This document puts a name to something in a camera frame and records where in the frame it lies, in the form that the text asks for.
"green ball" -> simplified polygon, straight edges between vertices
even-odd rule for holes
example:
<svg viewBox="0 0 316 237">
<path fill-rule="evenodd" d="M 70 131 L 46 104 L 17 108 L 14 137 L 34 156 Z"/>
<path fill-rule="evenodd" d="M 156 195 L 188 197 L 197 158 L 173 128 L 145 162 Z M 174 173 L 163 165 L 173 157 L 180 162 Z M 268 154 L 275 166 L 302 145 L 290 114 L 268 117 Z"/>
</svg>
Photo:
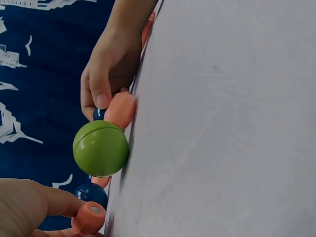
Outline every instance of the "green ball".
<svg viewBox="0 0 316 237">
<path fill-rule="evenodd" d="M 126 164 L 129 146 L 115 124 L 97 120 L 87 123 L 75 136 L 73 152 L 79 168 L 95 177 L 111 176 Z"/>
</svg>

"orange plastic piece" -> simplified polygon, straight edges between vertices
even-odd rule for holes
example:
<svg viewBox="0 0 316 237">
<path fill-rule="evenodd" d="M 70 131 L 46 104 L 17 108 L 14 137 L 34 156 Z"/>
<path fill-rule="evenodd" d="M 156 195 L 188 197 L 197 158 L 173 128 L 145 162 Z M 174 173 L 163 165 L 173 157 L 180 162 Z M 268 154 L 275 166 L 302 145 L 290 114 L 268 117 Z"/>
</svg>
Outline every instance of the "orange plastic piece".
<svg viewBox="0 0 316 237">
<path fill-rule="evenodd" d="M 108 184 L 109 181 L 111 180 L 110 177 L 91 177 L 91 183 L 99 185 L 102 189 L 104 189 Z"/>
<path fill-rule="evenodd" d="M 142 48 L 144 47 L 146 40 L 149 36 L 150 31 L 152 30 L 154 20 L 155 20 L 156 13 L 153 12 L 147 22 L 147 24 L 144 27 L 143 33 L 142 33 Z"/>
<path fill-rule="evenodd" d="M 105 222 L 105 209 L 100 204 L 90 201 L 83 205 L 71 225 L 79 236 L 95 235 Z"/>
<path fill-rule="evenodd" d="M 104 120 L 114 123 L 124 130 L 132 122 L 136 109 L 136 101 L 129 92 L 117 93 L 105 111 Z"/>
</svg>

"hand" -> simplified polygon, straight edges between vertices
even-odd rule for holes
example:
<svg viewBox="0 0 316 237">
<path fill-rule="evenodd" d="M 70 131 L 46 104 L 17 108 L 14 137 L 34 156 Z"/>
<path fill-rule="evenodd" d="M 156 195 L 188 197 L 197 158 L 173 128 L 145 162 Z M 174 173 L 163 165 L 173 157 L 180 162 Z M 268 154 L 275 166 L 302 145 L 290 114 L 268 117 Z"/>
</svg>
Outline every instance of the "hand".
<svg viewBox="0 0 316 237">
<path fill-rule="evenodd" d="M 81 109 L 92 121 L 94 108 L 106 109 L 112 94 L 129 88 L 136 73 L 141 35 L 105 29 L 81 76 Z"/>
<path fill-rule="evenodd" d="M 31 180 L 6 178 L 0 178 L 0 190 L 1 237 L 76 236 L 72 228 L 50 232 L 37 229 L 46 216 L 76 215 L 85 202 L 71 193 Z"/>
</svg>

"toy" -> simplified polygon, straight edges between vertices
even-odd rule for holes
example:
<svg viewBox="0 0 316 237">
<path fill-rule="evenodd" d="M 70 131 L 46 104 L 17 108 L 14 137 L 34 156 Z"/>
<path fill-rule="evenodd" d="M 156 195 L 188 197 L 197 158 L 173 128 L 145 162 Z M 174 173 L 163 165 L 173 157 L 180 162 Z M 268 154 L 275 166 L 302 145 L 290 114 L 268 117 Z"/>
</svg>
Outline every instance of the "toy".
<svg viewBox="0 0 316 237">
<path fill-rule="evenodd" d="M 155 15 L 152 13 L 143 30 L 143 47 L 150 34 Z M 95 177 L 111 176 L 122 169 L 127 162 L 129 146 L 123 130 L 134 117 L 136 101 L 126 90 L 117 93 L 106 110 L 95 109 L 94 121 L 83 126 L 75 136 L 73 142 L 75 161 L 87 174 Z"/>
<path fill-rule="evenodd" d="M 95 235 L 105 222 L 105 210 L 96 202 L 87 202 L 77 215 L 72 218 L 71 225 L 77 236 Z"/>
<path fill-rule="evenodd" d="M 76 189 L 74 195 L 84 201 L 97 202 L 102 205 L 104 209 L 107 209 L 108 196 L 104 188 L 98 184 L 86 182 Z"/>
</svg>

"white surface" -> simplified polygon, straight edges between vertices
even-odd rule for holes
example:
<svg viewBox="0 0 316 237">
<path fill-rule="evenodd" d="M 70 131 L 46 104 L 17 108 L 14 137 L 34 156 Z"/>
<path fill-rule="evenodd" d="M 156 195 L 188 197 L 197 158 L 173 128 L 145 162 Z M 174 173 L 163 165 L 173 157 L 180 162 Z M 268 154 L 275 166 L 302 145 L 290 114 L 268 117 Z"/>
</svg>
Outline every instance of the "white surface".
<svg viewBox="0 0 316 237">
<path fill-rule="evenodd" d="M 316 236 L 316 1 L 166 0 L 113 237 Z"/>
</svg>

